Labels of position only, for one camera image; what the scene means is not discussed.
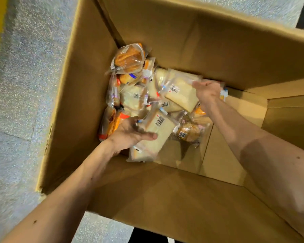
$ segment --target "person's right arm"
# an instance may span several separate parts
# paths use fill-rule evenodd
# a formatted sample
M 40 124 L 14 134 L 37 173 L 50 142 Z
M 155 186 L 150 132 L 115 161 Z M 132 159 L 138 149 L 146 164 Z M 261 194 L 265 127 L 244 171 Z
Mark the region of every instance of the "person's right arm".
M 218 83 L 193 86 L 201 109 L 260 189 L 304 224 L 304 150 L 262 130 L 220 100 Z

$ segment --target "person's right hand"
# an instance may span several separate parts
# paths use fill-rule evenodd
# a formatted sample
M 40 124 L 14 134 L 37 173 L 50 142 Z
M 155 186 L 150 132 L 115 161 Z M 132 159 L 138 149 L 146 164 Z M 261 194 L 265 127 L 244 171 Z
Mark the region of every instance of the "person's right hand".
M 207 112 L 207 107 L 215 98 L 219 99 L 221 85 L 217 81 L 205 80 L 202 82 L 194 81 L 192 86 L 196 89 L 196 96 L 200 101 L 200 108 Z

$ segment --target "large brown cardboard box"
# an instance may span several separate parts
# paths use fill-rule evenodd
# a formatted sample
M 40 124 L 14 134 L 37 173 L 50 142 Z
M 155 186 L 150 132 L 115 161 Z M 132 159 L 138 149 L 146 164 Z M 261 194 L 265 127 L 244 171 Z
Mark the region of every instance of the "large brown cardboard box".
M 105 72 L 133 42 L 164 68 L 226 81 L 229 105 L 304 149 L 304 31 L 190 0 L 79 0 L 38 191 L 97 146 Z M 114 157 L 88 210 L 183 242 L 304 241 L 304 224 L 257 188 L 215 126 L 197 149 L 166 148 L 153 163 Z

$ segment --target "floor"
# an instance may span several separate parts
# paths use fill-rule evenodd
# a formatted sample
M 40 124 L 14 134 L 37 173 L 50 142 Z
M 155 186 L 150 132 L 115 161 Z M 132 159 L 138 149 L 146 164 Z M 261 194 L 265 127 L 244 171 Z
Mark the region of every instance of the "floor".
M 294 28 L 304 0 L 199 0 Z M 77 0 L 9 0 L 0 42 L 0 239 L 34 192 Z M 72 242 L 127 242 L 131 226 L 85 213 Z

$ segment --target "person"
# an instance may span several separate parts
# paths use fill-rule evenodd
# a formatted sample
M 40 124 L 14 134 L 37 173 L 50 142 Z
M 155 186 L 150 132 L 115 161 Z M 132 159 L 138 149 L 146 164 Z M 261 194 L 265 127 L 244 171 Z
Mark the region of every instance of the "person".
M 243 118 L 219 99 L 218 83 L 194 82 L 193 87 L 201 109 L 209 114 L 241 165 L 268 196 L 282 208 L 293 211 L 297 221 L 304 226 L 304 150 Z M 3 242 L 71 242 L 95 183 L 112 156 L 140 140 L 157 138 L 155 133 L 137 132 L 136 121 L 137 118 L 124 120 Z M 130 242 L 135 242 L 134 235 Z

